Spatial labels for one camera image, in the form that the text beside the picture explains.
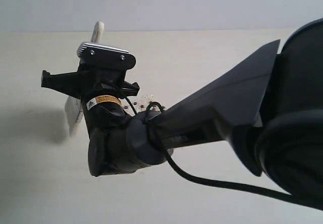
yellow label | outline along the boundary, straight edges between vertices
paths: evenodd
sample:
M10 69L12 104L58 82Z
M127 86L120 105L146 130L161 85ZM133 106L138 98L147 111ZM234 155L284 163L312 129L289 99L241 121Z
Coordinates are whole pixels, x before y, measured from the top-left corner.
M114 96L111 96L111 95L100 95L100 96L97 96L95 98L96 100L96 103L99 104L99 103L103 103L103 102L113 102L113 103L116 103L118 105L121 105L121 102L118 98L114 97Z

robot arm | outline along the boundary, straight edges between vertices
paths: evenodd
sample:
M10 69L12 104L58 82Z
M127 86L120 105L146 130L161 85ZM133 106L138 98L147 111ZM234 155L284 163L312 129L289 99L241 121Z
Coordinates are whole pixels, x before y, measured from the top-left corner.
M78 70L43 71L41 85L81 99L93 176L130 174L169 161L175 148L226 140L251 173L323 209L322 38L323 20L312 22L280 54L279 40L262 46L161 114L123 111L119 99L139 86L125 82L136 60L119 48L83 43Z

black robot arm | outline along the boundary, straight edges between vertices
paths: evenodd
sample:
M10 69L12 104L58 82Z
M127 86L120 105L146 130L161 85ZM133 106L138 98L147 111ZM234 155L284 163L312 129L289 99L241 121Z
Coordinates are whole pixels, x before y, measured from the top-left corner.
M323 209L322 38L323 21L312 22L280 54L280 41L270 42L161 113L122 109L119 99L139 85L124 81L136 61L118 48L83 43L78 70L43 71L41 85L81 99L93 176L133 173L170 161L175 148L226 140L254 175L265 172L303 205Z

sticker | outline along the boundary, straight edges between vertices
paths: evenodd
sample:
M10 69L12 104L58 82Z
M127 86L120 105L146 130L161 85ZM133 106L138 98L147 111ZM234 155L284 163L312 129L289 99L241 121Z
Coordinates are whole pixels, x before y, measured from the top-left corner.
M121 105L121 102L119 99L117 99L114 96L111 95L100 95L97 96L96 98L91 99L86 103L87 110L90 110L92 107L94 107L97 104L103 103L103 102L113 102L118 105Z

